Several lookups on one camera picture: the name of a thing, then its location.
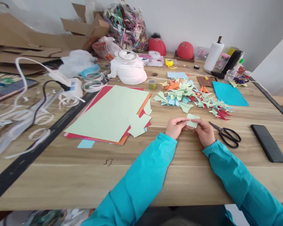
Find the colorful paper pile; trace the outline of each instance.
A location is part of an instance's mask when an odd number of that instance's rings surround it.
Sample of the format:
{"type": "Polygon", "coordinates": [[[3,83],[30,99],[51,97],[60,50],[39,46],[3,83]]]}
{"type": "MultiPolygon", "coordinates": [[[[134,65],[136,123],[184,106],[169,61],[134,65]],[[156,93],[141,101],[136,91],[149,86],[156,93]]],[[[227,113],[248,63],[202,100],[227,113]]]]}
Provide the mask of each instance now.
{"type": "Polygon", "coordinates": [[[212,108],[211,112],[215,117],[226,119],[225,116],[231,116],[227,112],[232,112],[232,107],[229,107],[224,101],[214,101],[213,97],[210,97],[212,93],[209,93],[206,87],[201,87],[199,90],[195,87],[192,80],[177,78],[174,81],[169,80],[169,83],[160,83],[167,96],[160,91],[154,100],[161,101],[161,105],[173,105],[181,107],[183,112],[188,113],[190,108],[194,105],[192,102],[203,108],[212,108]]]}
{"type": "Polygon", "coordinates": [[[65,136],[123,145],[130,131],[136,137],[142,134],[136,132],[140,132],[140,126],[144,133],[144,128],[151,125],[151,117],[148,116],[152,112],[150,96],[142,88],[105,86],[81,116],[65,130],[65,136]],[[129,118],[135,116],[138,119],[133,121],[133,127],[129,118]]]}

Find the smartphone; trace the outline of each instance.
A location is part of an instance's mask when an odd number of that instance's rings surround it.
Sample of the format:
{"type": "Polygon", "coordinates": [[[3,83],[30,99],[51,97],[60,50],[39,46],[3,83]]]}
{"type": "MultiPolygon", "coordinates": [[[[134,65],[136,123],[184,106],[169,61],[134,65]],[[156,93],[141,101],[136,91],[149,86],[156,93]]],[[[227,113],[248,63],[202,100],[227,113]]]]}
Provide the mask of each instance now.
{"type": "MultiPolygon", "coordinates": [[[[28,84],[28,88],[38,84],[37,81],[28,78],[26,79],[26,82],[28,84]]],[[[3,86],[2,88],[0,88],[0,101],[21,92],[23,88],[24,84],[22,80],[3,86]]]]}
{"type": "Polygon", "coordinates": [[[251,125],[250,127],[254,131],[269,161],[283,163],[283,153],[267,128],[260,125],[251,125]]]}

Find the small paper square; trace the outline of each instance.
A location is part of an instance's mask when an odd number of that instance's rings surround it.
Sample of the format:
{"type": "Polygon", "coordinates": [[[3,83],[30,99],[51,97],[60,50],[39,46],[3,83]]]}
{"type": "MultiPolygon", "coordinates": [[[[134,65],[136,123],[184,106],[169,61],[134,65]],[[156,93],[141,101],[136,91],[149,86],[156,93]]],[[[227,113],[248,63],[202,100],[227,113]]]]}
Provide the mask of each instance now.
{"type": "MultiPolygon", "coordinates": [[[[200,117],[199,117],[199,116],[192,115],[192,114],[188,114],[187,118],[188,118],[188,119],[199,119],[200,117]]],[[[194,128],[197,128],[197,125],[198,125],[198,123],[192,122],[192,121],[187,121],[186,124],[187,124],[188,126],[194,127],[194,128]]]]}
{"type": "Polygon", "coordinates": [[[94,141],[82,140],[79,143],[78,148],[92,148],[93,145],[94,145],[94,141]]]}

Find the paper roll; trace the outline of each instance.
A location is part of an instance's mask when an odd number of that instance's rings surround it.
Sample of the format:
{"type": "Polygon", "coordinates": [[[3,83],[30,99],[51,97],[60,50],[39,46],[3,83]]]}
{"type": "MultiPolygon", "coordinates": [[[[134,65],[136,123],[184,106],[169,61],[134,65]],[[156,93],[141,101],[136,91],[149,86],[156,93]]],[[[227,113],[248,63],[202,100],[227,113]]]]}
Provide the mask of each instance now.
{"type": "Polygon", "coordinates": [[[204,69],[212,71],[219,59],[220,54],[224,48],[224,43],[213,42],[204,64],[204,69]]]}

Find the black cable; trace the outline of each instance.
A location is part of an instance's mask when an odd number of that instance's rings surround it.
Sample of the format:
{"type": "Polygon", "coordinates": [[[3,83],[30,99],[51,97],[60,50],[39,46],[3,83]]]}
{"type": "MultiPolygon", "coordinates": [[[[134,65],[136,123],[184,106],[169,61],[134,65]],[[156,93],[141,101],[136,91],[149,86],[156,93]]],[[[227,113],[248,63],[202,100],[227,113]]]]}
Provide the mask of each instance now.
{"type": "Polygon", "coordinates": [[[49,81],[46,81],[46,82],[43,84],[42,91],[43,91],[44,100],[43,100],[42,104],[41,104],[41,105],[37,108],[37,110],[35,111],[32,124],[31,124],[27,129],[31,128],[31,127],[34,125],[38,111],[39,111],[40,108],[43,106],[43,104],[46,102],[45,87],[46,87],[46,85],[47,85],[49,82],[57,82],[57,81],[55,81],[55,80],[49,80],[49,81]]]}

